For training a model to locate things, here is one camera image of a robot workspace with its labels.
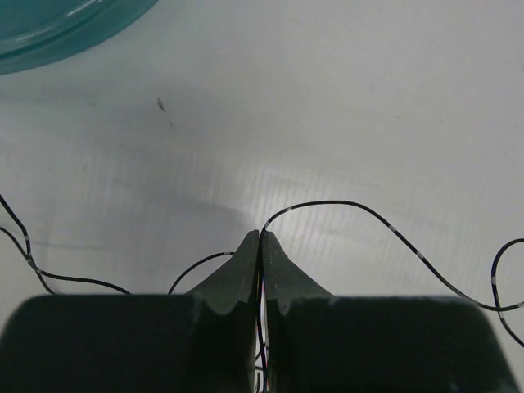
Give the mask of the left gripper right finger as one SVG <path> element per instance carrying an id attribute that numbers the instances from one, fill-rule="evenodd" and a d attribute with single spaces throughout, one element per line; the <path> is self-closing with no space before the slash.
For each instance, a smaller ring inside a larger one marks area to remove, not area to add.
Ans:
<path id="1" fill-rule="evenodd" d="M 333 297 L 288 257 L 270 231 L 261 234 L 261 260 L 267 315 L 286 315 L 295 301 Z"/>

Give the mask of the teal translucent plastic bin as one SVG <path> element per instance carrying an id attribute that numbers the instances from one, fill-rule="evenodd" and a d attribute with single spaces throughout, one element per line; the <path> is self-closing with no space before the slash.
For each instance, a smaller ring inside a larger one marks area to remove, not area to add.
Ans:
<path id="1" fill-rule="evenodd" d="M 126 29 L 156 4 L 156 0 L 2 1 L 1 74 L 84 52 Z"/>

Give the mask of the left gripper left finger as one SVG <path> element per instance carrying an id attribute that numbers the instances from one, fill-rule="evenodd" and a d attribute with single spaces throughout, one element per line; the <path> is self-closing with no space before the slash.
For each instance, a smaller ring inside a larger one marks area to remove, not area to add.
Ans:
<path id="1" fill-rule="evenodd" d="M 256 291 L 258 249 L 259 231 L 250 231 L 231 258 L 187 294 L 219 315 L 232 313 L 239 303 L 248 304 Z"/>

